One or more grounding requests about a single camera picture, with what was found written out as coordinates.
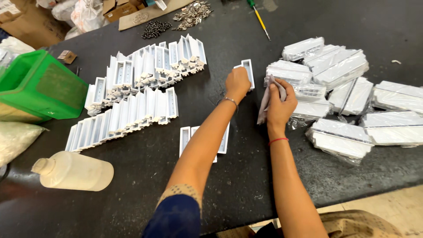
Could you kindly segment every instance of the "black table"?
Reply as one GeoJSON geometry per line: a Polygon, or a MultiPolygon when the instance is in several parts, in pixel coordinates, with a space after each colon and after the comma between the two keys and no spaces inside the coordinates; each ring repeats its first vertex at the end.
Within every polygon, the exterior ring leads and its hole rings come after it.
{"type": "MultiPolygon", "coordinates": [[[[148,44],[176,41],[181,34],[204,43],[208,64],[175,85],[179,117],[170,124],[154,124],[82,152],[115,168],[113,181],[100,192],[40,185],[38,175],[30,172],[33,163],[64,150],[70,127],[88,115],[84,110],[78,119],[43,123],[50,131],[11,163],[9,176],[0,183],[1,238],[140,236],[178,160],[179,128],[202,123],[224,94],[226,75],[243,59],[252,59],[256,89],[231,120],[228,153],[219,155],[211,168],[203,199],[203,233],[277,216],[266,126],[255,123],[265,68],[280,57],[284,46],[323,36],[326,44],[363,49],[370,64],[365,76],[371,82],[422,86],[422,1],[265,0],[263,8],[259,0],[271,42],[244,0],[210,2],[212,15],[185,32],[168,30],[157,39],[142,40],[144,25],[119,32],[115,22],[51,47],[55,57],[62,50],[76,53],[69,68],[75,72],[81,67],[80,77],[91,84],[106,75],[110,55],[118,50],[128,55],[148,44]]],[[[304,132],[289,131],[287,137],[318,208],[423,183],[423,147],[374,147],[355,167],[315,149],[304,132]]]]}

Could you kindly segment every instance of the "white plastic bottle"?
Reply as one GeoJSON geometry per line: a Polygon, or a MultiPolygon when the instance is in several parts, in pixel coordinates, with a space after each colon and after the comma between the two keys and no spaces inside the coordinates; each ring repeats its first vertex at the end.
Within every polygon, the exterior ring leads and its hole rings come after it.
{"type": "Polygon", "coordinates": [[[68,151],[37,160],[31,171],[40,174],[44,187],[87,191],[105,189],[114,173],[109,162],[68,151]]]}

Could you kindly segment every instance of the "red thread bracelet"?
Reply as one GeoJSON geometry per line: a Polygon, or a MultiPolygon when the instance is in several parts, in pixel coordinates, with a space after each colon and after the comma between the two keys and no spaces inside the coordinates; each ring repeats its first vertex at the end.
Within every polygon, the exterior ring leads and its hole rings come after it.
{"type": "Polygon", "coordinates": [[[267,145],[270,146],[271,143],[273,143],[275,141],[278,141],[278,140],[287,140],[287,141],[289,141],[288,138],[277,138],[277,139],[274,139],[273,141],[269,142],[267,145]]]}

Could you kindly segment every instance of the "person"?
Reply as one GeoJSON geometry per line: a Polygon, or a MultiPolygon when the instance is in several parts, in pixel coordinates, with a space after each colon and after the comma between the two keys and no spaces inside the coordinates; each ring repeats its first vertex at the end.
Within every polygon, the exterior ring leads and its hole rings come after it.
{"type": "MultiPolygon", "coordinates": [[[[400,235],[392,225],[387,230],[389,224],[382,219],[376,219],[377,217],[374,218],[374,224],[366,223],[365,220],[373,217],[363,211],[319,216],[300,180],[289,141],[285,136],[285,125],[297,106],[295,92],[286,81],[276,81],[285,88],[286,100],[280,101],[279,90],[275,84],[269,86],[271,99],[267,113],[267,132],[270,140],[275,205],[282,232],[276,232],[273,226],[265,226],[255,237],[369,237],[360,236],[363,232],[371,235],[383,234],[383,237],[395,233],[400,235]],[[384,224],[386,229],[379,229],[379,224],[384,224]]],[[[225,85],[225,97],[186,145],[142,237],[200,236],[201,201],[210,168],[231,117],[251,87],[246,69],[233,69],[225,85]]],[[[245,237],[253,236],[251,232],[252,230],[247,231],[245,237]]]]}

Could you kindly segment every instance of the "blue sleeve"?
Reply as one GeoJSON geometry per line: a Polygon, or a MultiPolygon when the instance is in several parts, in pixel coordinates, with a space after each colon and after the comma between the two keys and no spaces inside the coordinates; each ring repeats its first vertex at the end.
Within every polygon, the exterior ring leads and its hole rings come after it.
{"type": "Polygon", "coordinates": [[[200,237],[200,207],[192,197],[184,194],[164,199],[148,222],[142,237],[200,237]]]}

